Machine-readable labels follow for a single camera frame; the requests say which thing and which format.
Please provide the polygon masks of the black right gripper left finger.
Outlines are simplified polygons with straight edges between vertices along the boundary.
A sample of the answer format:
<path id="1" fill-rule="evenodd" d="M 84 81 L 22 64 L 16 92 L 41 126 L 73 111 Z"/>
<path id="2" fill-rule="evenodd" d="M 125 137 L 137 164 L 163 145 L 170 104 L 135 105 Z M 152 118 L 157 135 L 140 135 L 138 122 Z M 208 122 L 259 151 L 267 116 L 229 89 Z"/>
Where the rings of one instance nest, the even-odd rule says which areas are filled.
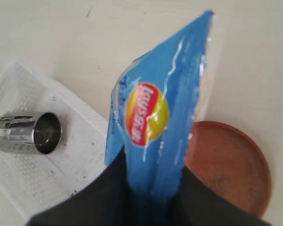
<path id="1" fill-rule="evenodd" d="M 126 179 L 125 151 L 86 188 L 35 214 L 28 226 L 134 226 L 132 192 Z"/>

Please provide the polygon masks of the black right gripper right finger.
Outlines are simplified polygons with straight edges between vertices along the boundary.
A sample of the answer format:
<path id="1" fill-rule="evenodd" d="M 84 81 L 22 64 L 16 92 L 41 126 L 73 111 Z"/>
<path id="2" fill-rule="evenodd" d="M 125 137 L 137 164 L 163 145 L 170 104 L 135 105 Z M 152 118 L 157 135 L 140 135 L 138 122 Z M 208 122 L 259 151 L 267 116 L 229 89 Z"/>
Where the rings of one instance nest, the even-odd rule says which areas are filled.
<path id="1" fill-rule="evenodd" d="M 173 226 L 269 226 L 205 186 L 186 166 L 172 202 Z"/>

